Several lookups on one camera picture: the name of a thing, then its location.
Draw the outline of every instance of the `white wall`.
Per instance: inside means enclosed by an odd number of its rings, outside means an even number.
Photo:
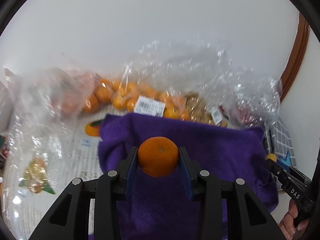
[[[297,23],[288,0],[28,0],[0,37],[0,66],[34,71],[72,59],[106,72],[154,39],[210,33],[232,43],[236,65],[280,76]]]
[[[320,43],[310,32],[298,75],[281,104],[299,170],[312,178],[320,145]]]

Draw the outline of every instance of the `checkered cloth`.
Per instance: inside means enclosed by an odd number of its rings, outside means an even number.
[[[274,153],[280,161],[286,160],[289,155],[291,166],[297,167],[291,137],[280,117],[269,131],[265,131],[265,148],[267,153]]]

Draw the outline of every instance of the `purple towel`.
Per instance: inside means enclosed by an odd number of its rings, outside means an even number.
[[[132,146],[150,137],[164,136],[184,146],[191,159],[218,178],[243,178],[272,211],[278,204],[276,185],[264,168],[265,150],[260,128],[231,130],[140,114],[107,115],[100,128],[98,155],[103,172],[116,167]],[[132,194],[117,202],[123,240],[195,239],[200,205],[187,198],[179,168],[162,178],[152,178],[139,168]],[[224,239],[227,212],[222,206]]]

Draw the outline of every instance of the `crinkled plastic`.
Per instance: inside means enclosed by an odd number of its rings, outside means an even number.
[[[113,104],[132,111],[143,95],[166,103],[164,117],[226,127],[224,118],[213,116],[220,109],[234,127],[270,127],[279,115],[281,82],[232,66],[226,50],[217,41],[154,41],[114,80]]]
[[[16,184],[11,185],[15,208],[7,214],[17,228],[21,201],[37,195],[59,194],[62,164],[76,125],[77,115],[94,89],[91,74],[76,72],[68,75],[52,68],[23,76],[8,76],[14,103],[9,143],[10,158],[16,170]]]

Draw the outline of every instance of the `brown wooden frame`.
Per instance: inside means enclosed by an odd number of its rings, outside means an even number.
[[[302,16],[302,14],[299,13],[299,23],[298,23],[296,39],[294,41],[287,66],[281,75],[281,81],[282,81],[282,95],[280,98],[281,101],[287,95],[300,69],[304,54],[306,52],[307,44],[308,44],[309,30],[310,30],[309,24],[307,23],[305,18]]]

